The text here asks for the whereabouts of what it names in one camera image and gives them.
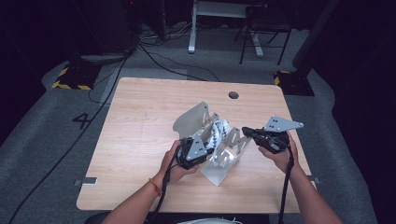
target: forearm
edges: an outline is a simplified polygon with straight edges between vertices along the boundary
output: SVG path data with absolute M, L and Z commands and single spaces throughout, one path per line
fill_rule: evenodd
M 299 164 L 291 170 L 290 183 L 304 223 L 342 223 L 320 196 Z
M 162 176 L 163 175 L 156 175 L 153 177 L 154 182 L 160 189 L 163 185 Z M 157 197 L 158 193 L 154 190 L 154 186 L 152 183 L 147 182 L 142 188 L 117 206 L 107 216 L 103 224 L 142 224 Z

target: bracelet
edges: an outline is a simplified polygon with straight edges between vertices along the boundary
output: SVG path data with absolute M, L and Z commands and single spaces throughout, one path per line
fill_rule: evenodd
M 163 192 L 160 190 L 160 188 L 158 188 L 157 184 L 155 183 L 155 181 L 152 178 L 148 179 L 149 182 L 151 182 L 151 184 L 154 186 L 154 190 L 158 193 L 158 197 L 161 197 L 161 195 L 163 194 Z

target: hand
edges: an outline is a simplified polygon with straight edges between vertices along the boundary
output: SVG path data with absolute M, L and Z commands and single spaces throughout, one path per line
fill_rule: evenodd
M 291 152 L 293 153 L 293 157 L 294 157 L 294 165 L 299 165 L 296 143 L 291 138 L 291 135 L 289 133 L 288 135 L 290 140 Z M 290 160 L 290 153 L 288 150 L 274 154 L 269 150 L 265 149 L 265 147 L 259 147 L 259 151 L 262 153 L 262 155 L 264 155 L 264 157 L 273 160 L 277 168 L 279 168 L 283 173 L 286 173 L 286 170 L 288 169 L 288 163 Z
M 174 144 L 172 145 L 171 149 L 165 153 L 165 155 L 163 156 L 163 162 L 161 164 L 160 171 L 158 172 L 158 174 L 156 174 L 156 176 L 158 175 L 158 176 L 163 177 L 165 175 L 166 169 L 168 168 L 169 163 L 171 162 L 172 158 L 174 157 L 176 149 L 179 145 L 180 145 L 180 141 L 176 140 L 174 142 Z M 184 175 L 194 174 L 199 168 L 199 166 L 197 165 L 197 166 L 192 167 L 190 170 L 185 170 L 177 165 L 176 160 L 173 161 L 173 164 L 171 167 L 173 167 L 173 168 L 171 170 L 171 176 L 169 179 L 169 183 L 177 182 Z

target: chair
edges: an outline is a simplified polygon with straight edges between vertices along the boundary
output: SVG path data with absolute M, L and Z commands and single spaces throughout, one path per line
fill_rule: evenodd
M 266 46 L 267 48 L 282 48 L 282 52 L 280 53 L 280 57 L 277 62 L 277 65 L 280 65 L 291 33 L 291 26 L 285 13 L 281 9 L 281 4 L 258 0 L 252 4 L 252 6 L 246 8 L 245 14 L 245 25 L 239 29 L 234 39 L 234 41 L 236 41 L 239 34 L 242 32 L 242 29 L 246 27 L 244 46 L 242 48 L 242 54 L 239 63 L 242 64 L 244 59 L 245 47 L 261 47 L 256 45 L 247 45 L 249 34 L 274 34 L 274 36 L 267 43 L 270 44 L 279 33 L 284 33 L 287 34 L 287 36 L 283 47 Z

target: desk leg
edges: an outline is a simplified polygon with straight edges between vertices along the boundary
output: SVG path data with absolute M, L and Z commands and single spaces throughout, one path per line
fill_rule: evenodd
M 262 58 L 264 57 L 264 53 L 262 52 L 262 47 L 259 41 L 259 35 L 258 34 L 252 34 L 251 35 L 251 41 L 253 42 L 253 45 L 256 46 L 254 47 L 256 50 L 257 57 Z
M 192 27 L 190 33 L 190 43 L 189 43 L 189 53 L 195 52 L 195 38 L 197 36 L 196 33 L 196 22 L 197 22 L 197 0 L 194 0 L 194 4 L 192 6 Z

